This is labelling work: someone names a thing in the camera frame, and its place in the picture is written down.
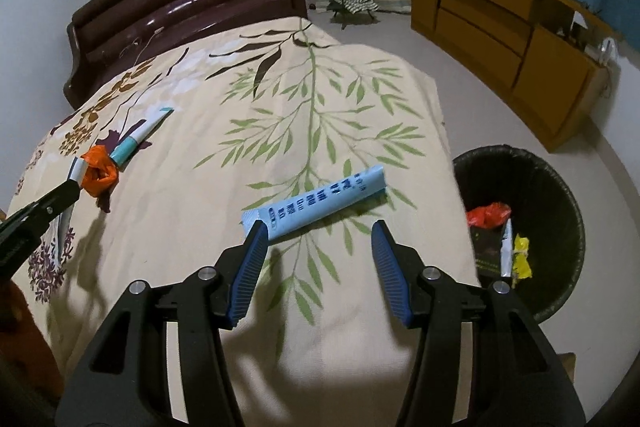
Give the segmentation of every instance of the red plastic bag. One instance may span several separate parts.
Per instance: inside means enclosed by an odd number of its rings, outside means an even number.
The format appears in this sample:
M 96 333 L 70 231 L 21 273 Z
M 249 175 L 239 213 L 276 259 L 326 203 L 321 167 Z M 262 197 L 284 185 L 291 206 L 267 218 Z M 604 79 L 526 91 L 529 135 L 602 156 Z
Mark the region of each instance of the red plastic bag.
M 511 207 L 505 203 L 492 203 L 478 206 L 466 213 L 466 223 L 480 229 L 500 227 L 511 217 Z

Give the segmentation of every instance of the wooden dresser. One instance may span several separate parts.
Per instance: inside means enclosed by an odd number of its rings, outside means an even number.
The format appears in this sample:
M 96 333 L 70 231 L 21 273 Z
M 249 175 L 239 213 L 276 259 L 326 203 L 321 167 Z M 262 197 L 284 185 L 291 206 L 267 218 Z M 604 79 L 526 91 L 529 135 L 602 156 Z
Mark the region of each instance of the wooden dresser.
M 614 31 L 575 0 L 412 0 L 411 24 L 490 87 L 552 151 L 579 129 L 607 70 L 568 35 L 574 11 L 598 45 Z

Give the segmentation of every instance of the orange plastic bag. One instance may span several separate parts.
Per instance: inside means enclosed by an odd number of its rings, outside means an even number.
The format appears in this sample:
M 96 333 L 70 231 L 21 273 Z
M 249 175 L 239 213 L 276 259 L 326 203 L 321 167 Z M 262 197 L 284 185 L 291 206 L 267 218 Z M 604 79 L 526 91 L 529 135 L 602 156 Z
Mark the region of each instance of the orange plastic bag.
M 506 223 L 511 216 L 511 207 L 505 203 L 492 203 L 478 206 L 466 213 L 466 223 L 470 227 L 494 229 Z
M 104 145 L 94 145 L 80 157 L 89 165 L 81 187 L 94 198 L 118 182 L 118 168 Z

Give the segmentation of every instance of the white wall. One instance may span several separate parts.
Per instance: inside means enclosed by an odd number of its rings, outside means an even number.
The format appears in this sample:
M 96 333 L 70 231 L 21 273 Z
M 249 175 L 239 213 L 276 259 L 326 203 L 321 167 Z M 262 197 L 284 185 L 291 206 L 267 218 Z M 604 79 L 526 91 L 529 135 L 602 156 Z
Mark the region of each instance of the white wall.
M 601 98 L 591 119 L 613 147 L 640 191 L 640 53 L 623 42 L 609 98 Z
M 0 208 L 44 134 L 71 107 L 66 25 L 88 0 L 0 0 Z

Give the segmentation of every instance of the toothpaste tube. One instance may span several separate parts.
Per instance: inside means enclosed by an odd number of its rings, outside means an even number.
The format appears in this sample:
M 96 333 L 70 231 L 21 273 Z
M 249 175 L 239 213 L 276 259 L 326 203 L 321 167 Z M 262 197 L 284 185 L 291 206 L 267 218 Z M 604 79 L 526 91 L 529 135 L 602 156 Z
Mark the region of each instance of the toothpaste tube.
M 382 165 L 375 165 L 333 184 L 242 213 L 244 235 L 247 236 L 254 222 L 260 219 L 266 223 L 272 241 L 362 201 L 385 187 Z
M 155 129 L 156 125 L 164 120 L 168 114 L 171 114 L 173 110 L 174 109 L 172 107 L 163 107 L 153 116 L 153 118 L 146 120 L 145 123 L 127 136 L 109 155 L 113 162 L 118 167 L 121 167 L 135 152 L 138 145 L 140 145 L 149 133 Z

